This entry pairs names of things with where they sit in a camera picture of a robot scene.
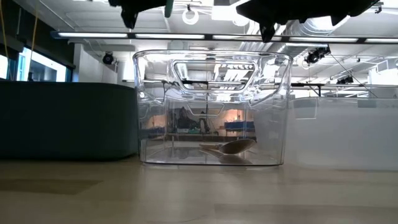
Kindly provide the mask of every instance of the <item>glass window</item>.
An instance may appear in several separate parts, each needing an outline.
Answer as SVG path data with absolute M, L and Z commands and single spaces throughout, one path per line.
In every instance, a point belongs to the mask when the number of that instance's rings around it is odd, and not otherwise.
M 18 69 L 18 81 L 65 82 L 67 77 L 65 66 L 27 48 L 19 54 Z
M 7 79 L 8 60 L 5 56 L 0 55 L 0 78 Z

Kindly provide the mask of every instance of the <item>clear plastic container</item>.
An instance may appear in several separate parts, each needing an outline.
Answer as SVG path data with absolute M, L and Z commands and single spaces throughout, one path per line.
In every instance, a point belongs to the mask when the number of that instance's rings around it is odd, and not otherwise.
M 133 61 L 142 162 L 283 164 L 289 56 L 150 50 Z

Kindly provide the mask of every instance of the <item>wooden floor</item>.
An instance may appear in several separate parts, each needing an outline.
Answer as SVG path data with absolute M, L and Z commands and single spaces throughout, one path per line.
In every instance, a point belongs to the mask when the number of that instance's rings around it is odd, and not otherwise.
M 398 172 L 0 161 L 1 224 L 397 222 Z

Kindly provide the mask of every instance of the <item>white wall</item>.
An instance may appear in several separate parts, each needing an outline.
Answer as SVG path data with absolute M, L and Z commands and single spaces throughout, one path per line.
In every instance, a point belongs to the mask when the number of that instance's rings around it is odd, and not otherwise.
M 398 170 L 398 100 L 302 98 L 290 104 L 285 163 Z
M 118 83 L 118 74 L 100 62 L 101 58 L 94 58 L 88 54 L 81 44 L 75 45 L 74 64 L 76 65 L 73 74 L 78 77 L 79 82 L 101 82 Z

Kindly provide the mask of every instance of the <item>white partition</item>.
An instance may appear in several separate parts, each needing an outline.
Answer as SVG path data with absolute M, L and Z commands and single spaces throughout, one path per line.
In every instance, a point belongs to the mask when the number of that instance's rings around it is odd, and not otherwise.
M 291 101 L 285 163 L 331 169 L 398 170 L 398 100 Z

